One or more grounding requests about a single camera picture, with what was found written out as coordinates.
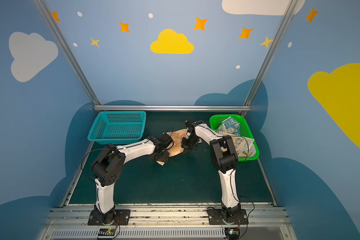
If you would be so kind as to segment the orange bunny pattern towel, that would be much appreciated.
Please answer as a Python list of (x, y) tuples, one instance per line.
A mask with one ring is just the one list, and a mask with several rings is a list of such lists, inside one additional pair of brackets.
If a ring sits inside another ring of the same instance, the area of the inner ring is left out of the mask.
[(186, 136), (186, 133), (187, 129), (167, 132), (173, 139), (173, 143), (169, 146), (170, 157), (174, 157), (184, 152), (182, 148), (182, 138)]

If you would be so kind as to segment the green plastic basket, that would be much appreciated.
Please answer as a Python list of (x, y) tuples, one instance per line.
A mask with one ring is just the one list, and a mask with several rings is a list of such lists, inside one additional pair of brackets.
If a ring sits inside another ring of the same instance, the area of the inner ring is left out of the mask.
[[(222, 121), (227, 119), (228, 117), (233, 117), (241, 124), (239, 137), (247, 137), (247, 138), (254, 139), (254, 136), (249, 128), (247, 121), (240, 115), (236, 115), (236, 114), (214, 115), (214, 116), (210, 117), (211, 128), (216, 132), (216, 129), (221, 125)], [(260, 155), (260, 151), (258, 149), (256, 141), (255, 141), (255, 148), (256, 148), (257, 153), (255, 154), (254, 157), (249, 158), (249, 159), (239, 158), (239, 161), (246, 162), (246, 161), (256, 160)]]

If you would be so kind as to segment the teal plastic basket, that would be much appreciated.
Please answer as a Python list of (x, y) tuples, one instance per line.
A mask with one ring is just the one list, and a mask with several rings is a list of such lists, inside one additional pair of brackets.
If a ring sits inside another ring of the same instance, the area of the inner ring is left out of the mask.
[(142, 139), (146, 124), (144, 111), (101, 112), (95, 118), (87, 139), (100, 145), (128, 145)]

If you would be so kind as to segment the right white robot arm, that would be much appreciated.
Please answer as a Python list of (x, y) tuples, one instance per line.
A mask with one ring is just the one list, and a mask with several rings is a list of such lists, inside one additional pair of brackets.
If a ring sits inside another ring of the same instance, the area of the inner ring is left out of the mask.
[(242, 212), (236, 188), (236, 171), (239, 162), (231, 136), (221, 135), (212, 130), (205, 122), (185, 121), (187, 136), (182, 138), (182, 148), (187, 152), (197, 149), (199, 140), (209, 144), (212, 164), (218, 171), (222, 188), (222, 216), (233, 222)]

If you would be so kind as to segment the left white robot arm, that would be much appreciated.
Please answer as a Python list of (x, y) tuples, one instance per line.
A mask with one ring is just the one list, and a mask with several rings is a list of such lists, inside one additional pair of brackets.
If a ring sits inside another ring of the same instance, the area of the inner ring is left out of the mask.
[(96, 210), (102, 217), (114, 214), (114, 185), (119, 180), (126, 163), (139, 157), (165, 163), (169, 159), (169, 149), (174, 143), (170, 135), (160, 138), (148, 137), (140, 142), (115, 146), (108, 144), (97, 156), (91, 169), (97, 187)]

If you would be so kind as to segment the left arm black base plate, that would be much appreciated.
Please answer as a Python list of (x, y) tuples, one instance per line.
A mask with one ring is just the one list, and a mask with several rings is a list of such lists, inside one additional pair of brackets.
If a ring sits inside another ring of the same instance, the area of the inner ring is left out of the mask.
[(90, 213), (88, 226), (126, 226), (129, 223), (131, 210), (110, 210), (106, 214), (94, 209)]

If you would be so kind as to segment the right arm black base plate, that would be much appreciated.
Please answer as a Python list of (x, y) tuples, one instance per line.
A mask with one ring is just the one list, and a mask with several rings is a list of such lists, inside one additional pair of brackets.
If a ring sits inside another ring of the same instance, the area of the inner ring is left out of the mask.
[(247, 225), (249, 223), (247, 212), (244, 209), (235, 217), (228, 217), (222, 209), (207, 208), (206, 212), (209, 225)]

